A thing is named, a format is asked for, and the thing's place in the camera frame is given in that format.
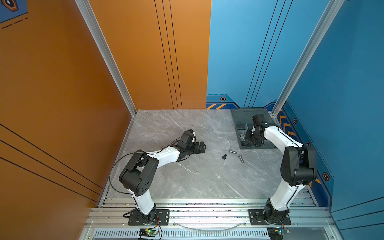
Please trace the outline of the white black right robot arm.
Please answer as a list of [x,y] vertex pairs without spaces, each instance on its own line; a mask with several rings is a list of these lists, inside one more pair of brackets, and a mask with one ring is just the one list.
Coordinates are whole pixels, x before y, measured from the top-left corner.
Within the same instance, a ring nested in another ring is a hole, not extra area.
[[283,223],[289,216],[290,205],[297,194],[317,178],[316,150],[292,139],[283,130],[267,123],[263,115],[252,117],[253,128],[247,130],[246,142],[261,147],[270,141],[283,153],[282,180],[265,205],[262,219],[270,225]]

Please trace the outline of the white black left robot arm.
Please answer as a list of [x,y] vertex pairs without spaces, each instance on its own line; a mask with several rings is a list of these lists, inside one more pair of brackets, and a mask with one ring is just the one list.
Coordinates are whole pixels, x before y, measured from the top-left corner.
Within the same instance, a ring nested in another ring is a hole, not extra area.
[[119,182],[133,197],[136,208],[132,211],[145,225],[157,224],[157,206],[152,200],[150,186],[156,171],[171,163],[187,160],[191,155],[203,154],[207,146],[196,140],[193,130],[183,132],[181,137],[155,152],[137,150],[119,175]]

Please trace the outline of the silver wing nut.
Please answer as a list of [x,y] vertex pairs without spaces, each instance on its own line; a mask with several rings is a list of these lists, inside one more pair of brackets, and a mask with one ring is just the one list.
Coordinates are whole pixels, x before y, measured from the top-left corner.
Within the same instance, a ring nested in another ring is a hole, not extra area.
[[241,142],[245,141],[246,133],[247,133],[247,130],[239,130],[239,139]]

